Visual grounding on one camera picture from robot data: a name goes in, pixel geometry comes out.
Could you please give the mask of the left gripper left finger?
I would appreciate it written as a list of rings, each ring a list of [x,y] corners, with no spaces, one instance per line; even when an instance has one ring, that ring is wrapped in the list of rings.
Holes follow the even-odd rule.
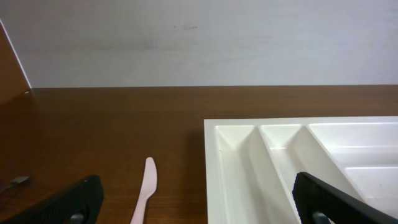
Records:
[[[95,224],[103,200],[104,190],[100,177],[89,175],[1,223]]]

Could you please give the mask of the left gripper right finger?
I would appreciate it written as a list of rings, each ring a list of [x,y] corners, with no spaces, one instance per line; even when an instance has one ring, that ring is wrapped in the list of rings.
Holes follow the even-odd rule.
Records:
[[[397,224],[397,219],[307,172],[296,175],[292,191],[302,223]]]

